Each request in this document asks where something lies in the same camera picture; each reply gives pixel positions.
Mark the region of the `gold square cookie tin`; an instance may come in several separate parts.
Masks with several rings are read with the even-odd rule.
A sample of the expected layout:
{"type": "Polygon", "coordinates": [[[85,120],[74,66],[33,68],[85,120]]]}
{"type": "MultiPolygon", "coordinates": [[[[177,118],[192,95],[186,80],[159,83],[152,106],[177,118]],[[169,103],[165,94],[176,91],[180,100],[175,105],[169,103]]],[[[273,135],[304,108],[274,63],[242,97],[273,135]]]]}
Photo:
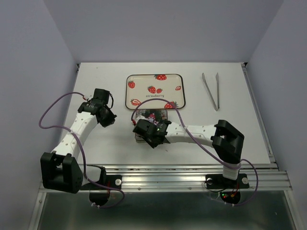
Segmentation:
{"type": "MultiPolygon", "coordinates": [[[[145,119],[143,116],[138,117],[138,120],[135,121],[137,123],[140,119],[145,119]]],[[[139,135],[135,134],[135,140],[138,143],[145,142],[139,135]]]]}

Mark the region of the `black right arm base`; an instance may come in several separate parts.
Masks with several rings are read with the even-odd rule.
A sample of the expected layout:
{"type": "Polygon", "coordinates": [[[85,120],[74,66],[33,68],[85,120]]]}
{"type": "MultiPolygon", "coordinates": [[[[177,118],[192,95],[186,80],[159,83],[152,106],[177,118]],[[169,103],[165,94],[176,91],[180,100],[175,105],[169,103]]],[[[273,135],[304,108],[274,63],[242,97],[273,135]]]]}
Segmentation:
{"type": "Polygon", "coordinates": [[[222,174],[207,174],[204,184],[209,190],[249,188],[248,177],[245,173],[240,173],[235,180],[224,178],[222,174]]]}

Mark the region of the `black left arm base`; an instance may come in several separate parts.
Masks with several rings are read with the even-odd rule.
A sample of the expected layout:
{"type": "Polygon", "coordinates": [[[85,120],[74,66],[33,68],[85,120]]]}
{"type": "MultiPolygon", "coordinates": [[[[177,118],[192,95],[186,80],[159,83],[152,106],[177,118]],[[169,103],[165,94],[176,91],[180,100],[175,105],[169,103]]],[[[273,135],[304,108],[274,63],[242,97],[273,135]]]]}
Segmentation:
{"type": "MultiPolygon", "coordinates": [[[[119,174],[116,174],[116,175],[107,174],[106,180],[103,183],[103,186],[116,188],[116,189],[121,189],[121,185],[122,185],[122,176],[119,174]]],[[[85,191],[85,190],[106,190],[106,189],[96,186],[92,183],[87,183],[87,184],[84,184],[80,188],[80,190],[85,191]]]]}

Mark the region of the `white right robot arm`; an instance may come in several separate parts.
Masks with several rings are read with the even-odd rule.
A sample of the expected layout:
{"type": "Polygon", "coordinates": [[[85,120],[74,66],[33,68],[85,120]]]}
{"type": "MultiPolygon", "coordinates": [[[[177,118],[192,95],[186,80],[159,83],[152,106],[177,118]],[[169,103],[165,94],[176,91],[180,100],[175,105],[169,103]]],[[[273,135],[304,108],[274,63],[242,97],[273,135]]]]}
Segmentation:
{"type": "Polygon", "coordinates": [[[192,143],[223,165],[221,183],[231,187],[238,182],[244,135],[225,120],[215,125],[184,126],[168,120],[157,124],[140,116],[133,132],[153,149],[167,143],[192,143]]]}

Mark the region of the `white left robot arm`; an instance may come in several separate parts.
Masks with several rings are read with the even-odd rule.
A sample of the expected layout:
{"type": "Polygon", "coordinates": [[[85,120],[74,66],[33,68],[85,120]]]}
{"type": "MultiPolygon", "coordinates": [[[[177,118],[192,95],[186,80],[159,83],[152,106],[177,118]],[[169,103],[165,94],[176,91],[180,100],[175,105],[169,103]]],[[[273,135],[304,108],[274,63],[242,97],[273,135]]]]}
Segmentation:
{"type": "Polygon", "coordinates": [[[50,153],[41,156],[42,182],[46,189],[75,194],[88,183],[97,189],[106,185],[107,177],[100,172],[95,172],[89,179],[86,168],[81,168],[77,159],[82,155],[86,160],[83,146],[97,125],[108,127],[114,124],[116,115],[108,105],[114,99],[110,91],[104,89],[95,89],[92,98],[82,97],[84,102],[78,108],[72,126],[61,126],[67,132],[64,138],[50,153]]]}

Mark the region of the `strawberry print tray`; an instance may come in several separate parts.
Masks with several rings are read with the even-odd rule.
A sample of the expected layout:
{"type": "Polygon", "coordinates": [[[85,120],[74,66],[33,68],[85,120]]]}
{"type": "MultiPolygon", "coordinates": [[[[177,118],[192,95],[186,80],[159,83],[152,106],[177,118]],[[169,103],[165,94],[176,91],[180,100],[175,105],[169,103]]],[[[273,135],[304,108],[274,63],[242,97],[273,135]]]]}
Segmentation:
{"type": "Polygon", "coordinates": [[[183,78],[179,74],[135,74],[127,77],[125,105],[134,110],[145,100],[153,99],[140,106],[141,109],[178,109],[186,105],[183,78]]]}

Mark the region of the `gold tin lid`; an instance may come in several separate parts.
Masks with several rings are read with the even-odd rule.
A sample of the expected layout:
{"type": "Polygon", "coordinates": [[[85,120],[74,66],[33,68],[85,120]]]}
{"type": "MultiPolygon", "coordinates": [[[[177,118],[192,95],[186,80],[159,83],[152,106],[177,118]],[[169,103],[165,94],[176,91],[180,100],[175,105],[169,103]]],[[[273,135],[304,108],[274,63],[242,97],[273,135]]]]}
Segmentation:
{"type": "Polygon", "coordinates": [[[135,113],[134,120],[137,121],[138,117],[143,116],[146,120],[157,125],[162,120],[168,119],[166,109],[139,109],[135,113]]]}

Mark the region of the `metal tongs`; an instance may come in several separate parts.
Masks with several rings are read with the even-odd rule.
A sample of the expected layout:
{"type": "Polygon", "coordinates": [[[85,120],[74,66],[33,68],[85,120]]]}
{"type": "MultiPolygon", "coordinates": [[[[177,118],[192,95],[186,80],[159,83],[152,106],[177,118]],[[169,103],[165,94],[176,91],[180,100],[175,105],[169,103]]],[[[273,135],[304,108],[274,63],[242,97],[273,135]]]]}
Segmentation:
{"type": "Polygon", "coordinates": [[[208,93],[210,101],[215,111],[220,110],[220,84],[219,73],[217,72],[212,79],[208,79],[204,73],[201,75],[203,84],[208,93]]]}

